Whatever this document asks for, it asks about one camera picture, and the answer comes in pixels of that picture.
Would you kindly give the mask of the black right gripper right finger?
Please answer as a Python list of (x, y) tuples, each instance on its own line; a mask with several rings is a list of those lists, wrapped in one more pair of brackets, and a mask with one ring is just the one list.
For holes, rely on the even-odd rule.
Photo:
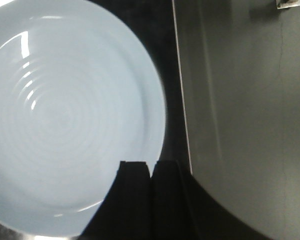
[(151, 180), (155, 240), (267, 239), (217, 203), (176, 161), (158, 161)]

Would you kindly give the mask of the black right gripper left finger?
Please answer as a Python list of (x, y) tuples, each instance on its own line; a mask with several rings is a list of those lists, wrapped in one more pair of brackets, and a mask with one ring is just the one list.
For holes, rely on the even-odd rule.
[(151, 179), (145, 162), (120, 162), (115, 180), (81, 240), (151, 239)]

